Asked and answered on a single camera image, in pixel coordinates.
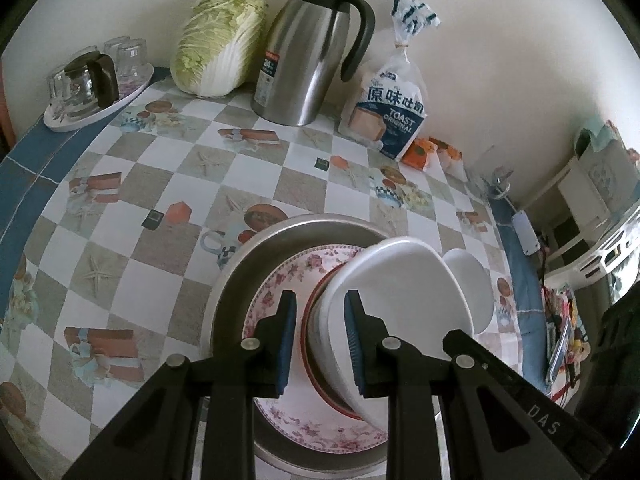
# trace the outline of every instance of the white wall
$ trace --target white wall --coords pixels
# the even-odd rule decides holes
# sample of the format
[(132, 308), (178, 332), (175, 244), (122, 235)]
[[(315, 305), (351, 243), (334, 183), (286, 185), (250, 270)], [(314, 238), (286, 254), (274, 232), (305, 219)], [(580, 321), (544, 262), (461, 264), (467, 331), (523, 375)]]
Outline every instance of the white wall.
[[(18, 134), (46, 105), (44, 75), (85, 45), (142, 36), (151, 61), (166, 66), (194, 1), (40, 0), (3, 56)], [(391, 0), (368, 1), (378, 18), (375, 52), (393, 41)], [(640, 60), (600, 0), (425, 1), (442, 18), (410, 48), (430, 92), (426, 133), (468, 162), (503, 145), (516, 199), (565, 163), (586, 116), (600, 111), (627, 138), (640, 130)], [(285, 0), (268, 2), (272, 19)], [(329, 99), (340, 103), (345, 91), (335, 81)]]

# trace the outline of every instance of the orange package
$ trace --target orange package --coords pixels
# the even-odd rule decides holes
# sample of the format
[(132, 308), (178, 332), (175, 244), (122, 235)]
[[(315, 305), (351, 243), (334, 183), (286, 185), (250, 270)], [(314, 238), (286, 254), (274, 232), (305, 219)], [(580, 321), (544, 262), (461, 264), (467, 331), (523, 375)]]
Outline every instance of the orange package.
[(440, 160), (442, 171), (456, 177), (462, 182), (466, 182), (467, 178), (462, 162), (462, 152), (443, 140), (434, 139), (433, 137), (429, 137), (429, 140), (433, 142), (438, 149), (438, 159)]
[(436, 156), (437, 146), (427, 139), (417, 138), (402, 156), (402, 162), (416, 170), (424, 170), (429, 167), (430, 159)]

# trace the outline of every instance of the electronic device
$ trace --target electronic device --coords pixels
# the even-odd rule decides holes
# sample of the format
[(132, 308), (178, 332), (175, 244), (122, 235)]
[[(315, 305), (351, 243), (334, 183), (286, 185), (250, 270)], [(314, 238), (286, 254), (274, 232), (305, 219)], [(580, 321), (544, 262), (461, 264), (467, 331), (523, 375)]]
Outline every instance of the electronic device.
[(527, 214), (524, 211), (518, 211), (511, 217), (511, 224), (518, 235), (518, 240), (524, 253), (527, 256), (537, 253), (540, 250), (540, 241)]

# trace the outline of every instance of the label on jug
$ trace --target label on jug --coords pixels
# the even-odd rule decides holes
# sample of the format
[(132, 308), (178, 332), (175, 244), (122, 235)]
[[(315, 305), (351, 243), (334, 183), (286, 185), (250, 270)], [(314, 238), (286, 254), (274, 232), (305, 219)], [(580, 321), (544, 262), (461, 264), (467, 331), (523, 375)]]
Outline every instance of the label on jug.
[(260, 75), (258, 76), (258, 83), (255, 86), (254, 100), (260, 106), (266, 106), (271, 94), (271, 87), (273, 86), (273, 79), (278, 69), (278, 60), (280, 56), (275, 52), (264, 53), (264, 61), (262, 62), (262, 68), (260, 69)]

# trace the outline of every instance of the glass cup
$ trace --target glass cup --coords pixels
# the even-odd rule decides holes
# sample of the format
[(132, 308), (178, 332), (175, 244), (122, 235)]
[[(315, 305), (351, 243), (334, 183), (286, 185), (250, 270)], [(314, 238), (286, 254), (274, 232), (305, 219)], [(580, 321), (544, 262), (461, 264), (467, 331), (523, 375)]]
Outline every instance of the glass cup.
[(108, 41), (104, 42), (104, 47), (102, 51), (113, 59), (113, 63), (115, 64), (118, 59), (118, 47), (124, 43), (125, 41), (129, 41), (131, 38), (129, 36), (118, 36), (117, 38), (111, 38)]
[(98, 110), (98, 99), (94, 95), (88, 69), (67, 76), (65, 82), (65, 113), (70, 119), (82, 119)]
[(146, 40), (137, 38), (118, 46), (116, 72), (123, 81), (137, 80), (146, 66)]
[(511, 188), (509, 178), (513, 166), (503, 146), (492, 144), (482, 152), (467, 170), (469, 187), (478, 198), (498, 200), (507, 196)]
[(64, 111), (64, 91), (65, 91), (65, 66), (55, 67), (46, 76), (47, 87), (49, 88), (49, 105), (55, 120), (62, 117)]

